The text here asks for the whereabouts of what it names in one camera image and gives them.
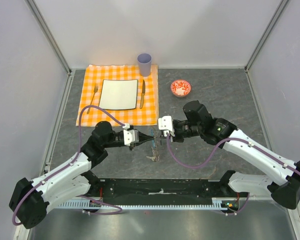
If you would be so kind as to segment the gold knife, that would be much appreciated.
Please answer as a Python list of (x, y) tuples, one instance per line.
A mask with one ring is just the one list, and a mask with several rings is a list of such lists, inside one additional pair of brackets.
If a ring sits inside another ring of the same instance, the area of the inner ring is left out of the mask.
[(145, 93), (146, 93), (146, 82), (143, 79), (142, 80), (142, 89), (141, 89), (141, 98), (140, 98), (140, 104), (139, 104), (140, 109), (142, 109), (144, 106)]

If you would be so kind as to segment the gold fork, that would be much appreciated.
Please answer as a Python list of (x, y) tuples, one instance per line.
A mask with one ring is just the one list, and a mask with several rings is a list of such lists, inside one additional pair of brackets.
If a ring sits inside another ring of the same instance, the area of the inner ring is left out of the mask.
[(92, 95), (92, 98), (91, 98), (90, 103), (89, 103), (90, 106), (93, 104), (95, 95), (98, 92), (98, 90), (99, 90), (99, 86), (98, 86), (98, 84), (95, 84), (94, 89), (93, 89), (93, 95)]

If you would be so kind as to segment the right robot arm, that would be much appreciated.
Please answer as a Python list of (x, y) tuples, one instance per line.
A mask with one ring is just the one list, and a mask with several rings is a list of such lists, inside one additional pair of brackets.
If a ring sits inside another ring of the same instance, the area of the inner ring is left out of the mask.
[(236, 125), (224, 118), (212, 117), (207, 108), (197, 100), (183, 106), (186, 120), (176, 120), (170, 115), (158, 119), (158, 128), (166, 138), (167, 148), (172, 142), (199, 136), (214, 148), (208, 158), (194, 169), (205, 167), (218, 148), (233, 153), (252, 164), (262, 175), (227, 171), (219, 191), (225, 197), (237, 193), (254, 193), (270, 196), (276, 203), (295, 210), (300, 202), (300, 160), (285, 158), (247, 136)]

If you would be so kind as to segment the red patterned bowl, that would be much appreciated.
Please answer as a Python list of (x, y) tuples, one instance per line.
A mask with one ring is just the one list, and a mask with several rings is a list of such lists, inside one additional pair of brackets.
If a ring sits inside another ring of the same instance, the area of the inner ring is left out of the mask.
[(183, 98), (191, 92), (192, 86), (186, 80), (177, 79), (171, 83), (170, 90), (174, 96)]

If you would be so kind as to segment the white square plate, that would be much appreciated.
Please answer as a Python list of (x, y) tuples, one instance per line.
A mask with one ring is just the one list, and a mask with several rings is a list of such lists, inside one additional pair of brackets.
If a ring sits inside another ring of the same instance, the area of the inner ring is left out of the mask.
[(104, 79), (98, 106), (105, 110), (132, 110), (137, 106), (138, 80)]

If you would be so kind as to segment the lilac plastic cup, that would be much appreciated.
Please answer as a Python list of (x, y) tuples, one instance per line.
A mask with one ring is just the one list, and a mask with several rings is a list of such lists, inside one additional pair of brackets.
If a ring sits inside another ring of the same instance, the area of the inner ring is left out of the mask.
[(148, 77), (151, 74), (152, 56), (148, 53), (141, 53), (137, 56), (139, 73), (143, 77)]

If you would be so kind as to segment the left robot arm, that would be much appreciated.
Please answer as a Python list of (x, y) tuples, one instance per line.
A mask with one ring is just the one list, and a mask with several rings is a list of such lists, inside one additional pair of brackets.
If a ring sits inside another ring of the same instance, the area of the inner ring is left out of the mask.
[(58, 205), (85, 194), (96, 196), (100, 185), (91, 170), (108, 156), (107, 149), (133, 149), (153, 139), (133, 126), (116, 132), (108, 121), (99, 122), (87, 142), (66, 162), (37, 178), (24, 177), (16, 183), (8, 204), (13, 225), (31, 229)]

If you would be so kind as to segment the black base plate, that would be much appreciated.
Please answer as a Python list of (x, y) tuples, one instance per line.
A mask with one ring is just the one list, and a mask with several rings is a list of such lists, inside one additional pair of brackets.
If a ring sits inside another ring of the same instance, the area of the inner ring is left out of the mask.
[(87, 197), (119, 198), (127, 195), (171, 194), (204, 198), (236, 198), (238, 194), (220, 181), (207, 179), (104, 178), (91, 185)]

